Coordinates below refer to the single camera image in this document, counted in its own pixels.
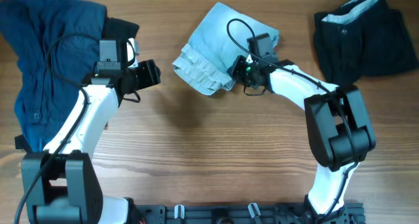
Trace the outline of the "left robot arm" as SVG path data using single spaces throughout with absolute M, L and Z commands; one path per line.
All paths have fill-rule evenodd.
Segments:
M 88 73 L 64 125 L 39 153 L 22 160 L 22 209 L 30 223 L 142 223 L 131 198 L 103 194 L 92 156 L 109 119 L 124 96 L 160 83 L 153 60 L 136 67 Z

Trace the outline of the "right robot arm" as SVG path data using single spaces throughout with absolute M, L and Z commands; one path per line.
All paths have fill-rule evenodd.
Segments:
M 227 72 L 246 88 L 261 86 L 304 110 L 310 150 L 318 163 L 306 197 L 306 218 L 325 223 L 342 215 L 349 180 L 376 145 L 359 89 L 325 83 L 289 60 L 270 64 L 239 56 Z

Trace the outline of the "light blue denim shorts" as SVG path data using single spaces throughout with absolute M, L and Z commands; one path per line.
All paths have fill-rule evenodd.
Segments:
M 203 95 L 218 90 L 231 90 L 235 81 L 227 73 L 239 55 L 246 53 L 237 47 L 232 35 L 243 47 L 251 34 L 268 33 L 272 46 L 278 44 L 280 31 L 227 5 L 218 2 L 206 14 L 172 63 L 174 72 Z

